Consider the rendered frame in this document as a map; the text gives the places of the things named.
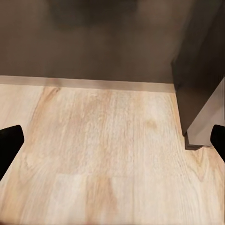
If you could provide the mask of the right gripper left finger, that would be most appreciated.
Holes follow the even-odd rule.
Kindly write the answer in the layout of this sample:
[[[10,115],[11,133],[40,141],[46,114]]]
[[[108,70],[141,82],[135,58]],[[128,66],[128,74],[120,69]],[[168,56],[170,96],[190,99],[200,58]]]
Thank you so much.
[[[0,130],[0,181],[24,143],[20,125]]]

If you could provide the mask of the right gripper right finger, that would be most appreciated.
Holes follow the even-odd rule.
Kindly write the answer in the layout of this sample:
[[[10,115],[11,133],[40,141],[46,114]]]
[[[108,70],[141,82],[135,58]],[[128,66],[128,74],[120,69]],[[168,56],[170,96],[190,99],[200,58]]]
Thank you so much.
[[[225,127],[214,125],[210,134],[210,143],[225,161]]]

